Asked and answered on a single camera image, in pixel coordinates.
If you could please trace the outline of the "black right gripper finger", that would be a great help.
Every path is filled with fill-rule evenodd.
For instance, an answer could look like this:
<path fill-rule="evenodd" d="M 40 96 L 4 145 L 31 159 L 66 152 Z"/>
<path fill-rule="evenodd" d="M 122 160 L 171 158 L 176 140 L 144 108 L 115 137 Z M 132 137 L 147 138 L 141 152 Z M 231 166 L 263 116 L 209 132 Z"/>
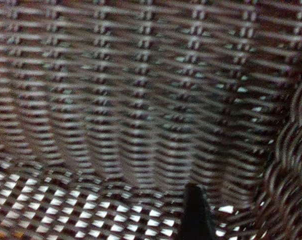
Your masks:
<path fill-rule="evenodd" d="M 195 183 L 186 185 L 183 208 L 178 239 L 216 239 L 210 206 L 202 186 Z"/>

